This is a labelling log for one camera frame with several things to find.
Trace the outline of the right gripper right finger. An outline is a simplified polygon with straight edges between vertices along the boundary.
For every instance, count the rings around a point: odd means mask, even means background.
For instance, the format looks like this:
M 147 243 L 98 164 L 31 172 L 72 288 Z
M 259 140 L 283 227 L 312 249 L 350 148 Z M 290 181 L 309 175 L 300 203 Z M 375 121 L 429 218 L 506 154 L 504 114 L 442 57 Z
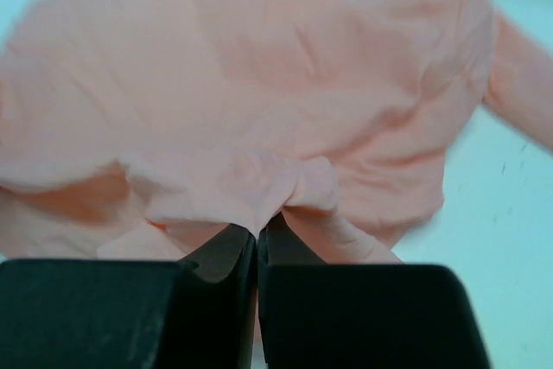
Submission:
M 270 368 L 488 368 L 458 277 L 440 265 L 327 264 L 282 215 L 258 241 Z

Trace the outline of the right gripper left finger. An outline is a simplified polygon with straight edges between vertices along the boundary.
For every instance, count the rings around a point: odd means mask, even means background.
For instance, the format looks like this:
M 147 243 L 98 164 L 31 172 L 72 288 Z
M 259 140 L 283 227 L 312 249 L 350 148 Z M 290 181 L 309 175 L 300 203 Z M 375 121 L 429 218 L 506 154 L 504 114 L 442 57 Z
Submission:
M 176 261 L 1 266 L 4 368 L 247 368 L 257 247 L 228 226 Z

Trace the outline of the salmon pink jacket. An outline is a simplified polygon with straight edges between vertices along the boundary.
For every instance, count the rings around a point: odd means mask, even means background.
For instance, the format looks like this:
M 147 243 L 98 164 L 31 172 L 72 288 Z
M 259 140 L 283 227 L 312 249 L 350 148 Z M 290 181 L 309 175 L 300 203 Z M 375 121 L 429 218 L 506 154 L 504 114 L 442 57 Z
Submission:
M 395 263 L 478 105 L 552 145 L 552 59 L 489 0 L 35 0 L 1 54 L 1 252 L 174 260 L 283 213 Z

